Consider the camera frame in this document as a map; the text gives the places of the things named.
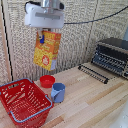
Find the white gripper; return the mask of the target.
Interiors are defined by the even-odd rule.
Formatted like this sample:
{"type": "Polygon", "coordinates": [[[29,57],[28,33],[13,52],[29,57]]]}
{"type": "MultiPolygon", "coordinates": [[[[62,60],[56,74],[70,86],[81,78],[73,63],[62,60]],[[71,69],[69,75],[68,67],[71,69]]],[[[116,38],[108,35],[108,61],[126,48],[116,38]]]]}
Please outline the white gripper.
{"type": "MultiPolygon", "coordinates": [[[[61,1],[28,1],[25,3],[25,24],[36,28],[61,29],[64,25],[63,10],[61,1]]],[[[38,30],[41,44],[44,43],[42,32],[38,30]]]]}

